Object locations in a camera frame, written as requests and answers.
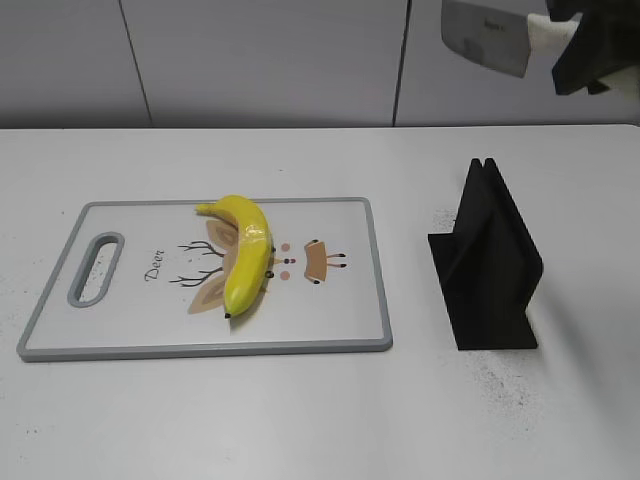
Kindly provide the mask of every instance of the black knife block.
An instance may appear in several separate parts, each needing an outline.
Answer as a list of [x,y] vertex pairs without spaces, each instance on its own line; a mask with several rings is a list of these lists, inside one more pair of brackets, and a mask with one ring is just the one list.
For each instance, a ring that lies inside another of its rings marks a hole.
[[537,348],[525,309],[542,259],[492,158],[474,158],[452,233],[429,235],[458,350]]

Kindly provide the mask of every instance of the white table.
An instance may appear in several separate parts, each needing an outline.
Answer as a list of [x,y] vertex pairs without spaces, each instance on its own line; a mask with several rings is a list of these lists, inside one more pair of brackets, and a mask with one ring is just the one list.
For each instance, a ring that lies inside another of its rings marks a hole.
[[[632,479],[640,469],[635,127],[0,133],[0,477]],[[493,156],[545,262],[536,351],[458,352],[426,241]],[[384,353],[24,364],[15,345],[93,200],[366,196]]]

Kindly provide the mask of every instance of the yellow banana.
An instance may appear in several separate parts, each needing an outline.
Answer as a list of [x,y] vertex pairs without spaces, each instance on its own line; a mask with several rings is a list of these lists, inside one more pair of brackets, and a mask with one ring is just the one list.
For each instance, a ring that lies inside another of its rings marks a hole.
[[213,215],[238,228],[238,256],[224,286],[225,317],[235,317],[255,301],[271,256],[271,233],[260,207],[240,195],[196,205],[200,215]]

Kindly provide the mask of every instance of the deer antler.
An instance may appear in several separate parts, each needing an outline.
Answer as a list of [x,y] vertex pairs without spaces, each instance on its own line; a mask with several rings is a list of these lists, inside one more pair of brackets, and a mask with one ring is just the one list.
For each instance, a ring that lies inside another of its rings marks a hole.
[[169,283],[179,283],[181,287],[197,287],[198,285],[202,285],[207,279],[213,275],[214,273],[221,272],[222,267],[218,267],[215,270],[199,270],[198,273],[202,273],[203,276],[201,278],[187,278],[178,276],[177,280],[170,280]]
[[178,245],[180,248],[184,248],[184,251],[187,252],[189,250],[197,250],[199,248],[205,248],[209,250],[208,252],[203,253],[202,255],[217,255],[219,257],[224,257],[224,253],[217,252],[213,245],[209,242],[205,242],[204,240],[196,240],[195,242],[191,242],[189,245]]

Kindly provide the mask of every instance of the deer illustration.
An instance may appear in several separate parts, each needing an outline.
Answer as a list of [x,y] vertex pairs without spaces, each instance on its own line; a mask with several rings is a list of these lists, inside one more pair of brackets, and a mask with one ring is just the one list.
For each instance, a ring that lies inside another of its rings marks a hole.
[[344,268],[347,266],[346,263],[327,263],[328,258],[344,258],[346,255],[344,253],[327,255],[327,247],[324,242],[311,240],[304,246],[304,251],[307,254],[307,268],[304,271],[304,278],[315,285],[327,279],[327,267]]
[[[222,258],[222,265],[213,270],[199,270],[197,277],[183,277],[178,276],[176,280],[171,280],[170,283],[177,283],[181,287],[200,287],[196,296],[194,297],[188,312],[190,314],[202,313],[214,308],[221,307],[224,304],[224,285],[227,281],[227,277],[231,273],[233,266],[236,262],[238,255],[238,231],[237,229],[223,220],[212,219],[206,222],[207,234],[211,242],[204,240],[197,240],[190,242],[188,245],[179,245],[184,251],[201,250],[201,255],[215,255]],[[284,243],[281,246],[283,252],[287,252],[290,248],[288,243]],[[305,278],[314,284],[319,284],[320,281],[325,281],[327,277],[327,267],[344,268],[347,265],[331,264],[327,263],[327,258],[333,257],[346,257],[344,253],[338,253],[335,255],[327,255],[324,242],[318,240],[312,240],[304,247],[307,256],[307,266],[304,272]],[[295,264],[295,258],[273,258],[270,268],[277,264],[292,265]],[[272,270],[268,270],[266,273],[267,278],[273,278],[274,273]],[[282,280],[288,280],[290,273],[283,271],[280,274]]]

